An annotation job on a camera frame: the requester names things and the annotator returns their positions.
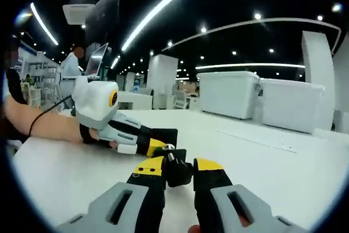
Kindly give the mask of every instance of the monitor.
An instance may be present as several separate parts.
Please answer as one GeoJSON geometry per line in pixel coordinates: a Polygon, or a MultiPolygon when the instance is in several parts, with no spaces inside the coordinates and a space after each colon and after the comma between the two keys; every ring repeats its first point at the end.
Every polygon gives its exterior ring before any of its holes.
{"type": "Polygon", "coordinates": [[[85,20],[86,46],[93,42],[105,43],[107,34],[115,34],[118,20],[119,0],[98,1],[85,20]]]}
{"type": "Polygon", "coordinates": [[[98,74],[100,65],[102,64],[102,60],[105,56],[105,51],[107,50],[107,48],[108,43],[101,46],[91,54],[86,67],[85,76],[98,74]]]}

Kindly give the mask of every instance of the black ceiling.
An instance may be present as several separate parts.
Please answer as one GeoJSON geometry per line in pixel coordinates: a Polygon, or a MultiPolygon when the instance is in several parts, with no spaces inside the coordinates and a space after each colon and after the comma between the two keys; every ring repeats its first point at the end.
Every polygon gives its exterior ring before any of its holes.
{"type": "MultiPolygon", "coordinates": [[[[70,0],[32,0],[51,33],[56,37],[59,46],[54,46],[51,40],[38,26],[32,17],[23,30],[27,31],[38,44],[37,50],[45,50],[47,56],[56,60],[63,60],[73,43],[83,43],[84,30],[80,26],[67,24],[62,5],[70,0]]],[[[121,46],[142,20],[145,15],[161,0],[120,0],[120,24],[118,27],[118,46],[121,46]]],[[[126,52],[121,52],[122,57],[113,73],[119,73],[127,66],[134,72],[146,72],[149,62],[149,52],[154,50],[160,53],[167,46],[167,42],[178,42],[200,32],[202,25],[213,29],[224,25],[253,19],[254,12],[258,11],[263,17],[300,17],[316,19],[323,15],[324,22],[342,28],[345,33],[345,14],[348,10],[347,0],[174,0],[166,6],[136,37],[126,52]],[[333,13],[331,7],[340,2],[344,9],[340,13],[333,13]]],[[[184,63],[179,68],[186,72],[178,73],[179,76],[189,74],[191,79],[196,79],[198,65],[228,64],[228,63],[302,63],[301,39],[302,31],[317,31],[327,35],[332,47],[337,31],[324,26],[315,26],[299,22],[273,22],[255,24],[204,35],[187,41],[169,50],[162,52],[165,55],[177,57],[184,63]]],[[[23,37],[29,45],[33,41],[23,37]]],[[[79,61],[83,68],[85,60],[79,61]]],[[[279,77],[282,79],[295,79],[299,71],[290,68],[248,68],[256,71],[261,77],[279,77]]]]}

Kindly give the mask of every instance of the human hand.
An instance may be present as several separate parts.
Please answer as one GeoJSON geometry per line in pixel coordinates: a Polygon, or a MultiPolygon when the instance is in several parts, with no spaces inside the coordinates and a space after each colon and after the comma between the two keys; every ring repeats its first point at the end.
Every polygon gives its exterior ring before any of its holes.
{"type": "MultiPolygon", "coordinates": [[[[90,135],[93,139],[99,140],[97,130],[95,130],[95,129],[93,129],[93,128],[90,128],[90,129],[89,129],[89,135],[90,135]]],[[[109,142],[109,146],[111,146],[114,150],[118,148],[118,144],[117,144],[115,141],[110,141],[110,142],[109,142]]]]}
{"type": "MultiPolygon", "coordinates": [[[[240,222],[241,222],[241,225],[246,228],[247,226],[251,225],[250,222],[247,221],[247,219],[245,219],[243,216],[239,215],[239,219],[240,219],[240,222]]],[[[189,229],[188,229],[188,233],[200,233],[200,226],[199,225],[194,225],[194,226],[191,226],[189,229]]]]}

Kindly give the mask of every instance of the led strip light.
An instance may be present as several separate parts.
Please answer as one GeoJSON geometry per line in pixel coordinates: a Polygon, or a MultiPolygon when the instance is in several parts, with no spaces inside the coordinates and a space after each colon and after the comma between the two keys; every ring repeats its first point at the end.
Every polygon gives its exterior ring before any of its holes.
{"type": "Polygon", "coordinates": [[[34,16],[36,17],[36,19],[38,20],[39,24],[41,25],[41,27],[43,28],[43,30],[46,32],[46,34],[49,36],[49,38],[51,38],[52,42],[58,46],[58,42],[55,40],[55,38],[52,36],[52,34],[50,33],[50,31],[47,29],[47,27],[45,26],[45,24],[43,23],[41,17],[39,16],[37,9],[34,6],[34,3],[31,3],[31,9],[32,12],[34,14],[34,16]]]}
{"type": "Polygon", "coordinates": [[[243,63],[243,64],[222,64],[222,65],[203,65],[195,69],[209,69],[209,68],[227,68],[227,67],[289,67],[289,68],[305,68],[304,65],[294,64],[279,64],[279,63],[243,63]]]}
{"type": "Polygon", "coordinates": [[[131,42],[136,38],[136,36],[142,31],[142,29],[149,23],[149,21],[160,12],[165,6],[167,6],[172,0],[162,0],[150,13],[139,23],[139,25],[135,28],[126,42],[123,44],[121,50],[125,51],[131,42]]]}

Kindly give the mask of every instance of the white storage box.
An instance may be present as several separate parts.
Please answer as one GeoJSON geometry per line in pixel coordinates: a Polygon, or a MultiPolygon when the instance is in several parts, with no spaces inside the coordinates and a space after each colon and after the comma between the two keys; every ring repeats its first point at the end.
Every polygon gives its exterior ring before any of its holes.
{"type": "Polygon", "coordinates": [[[324,87],[311,83],[262,79],[264,124],[312,133],[324,87]]]}
{"type": "Polygon", "coordinates": [[[200,73],[200,109],[241,119],[254,114],[259,77],[247,71],[200,73]]]}

